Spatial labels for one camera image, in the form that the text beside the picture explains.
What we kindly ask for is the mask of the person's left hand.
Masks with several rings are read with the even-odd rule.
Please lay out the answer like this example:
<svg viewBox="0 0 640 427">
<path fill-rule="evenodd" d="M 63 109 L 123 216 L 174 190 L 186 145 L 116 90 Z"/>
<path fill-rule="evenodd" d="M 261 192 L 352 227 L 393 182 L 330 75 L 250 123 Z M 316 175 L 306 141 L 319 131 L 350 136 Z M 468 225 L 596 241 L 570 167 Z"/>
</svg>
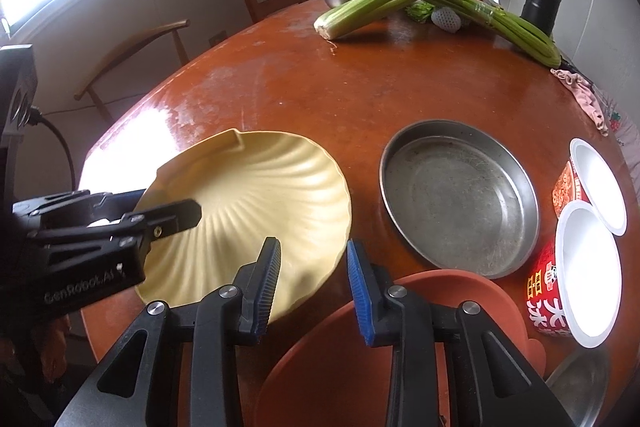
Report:
<svg viewBox="0 0 640 427">
<path fill-rule="evenodd" d="M 67 369 L 66 335 L 70 317 L 64 315 L 32 331 L 1 334 L 1 363 L 17 361 L 25 372 L 47 384 L 62 377 Z"/>
</svg>

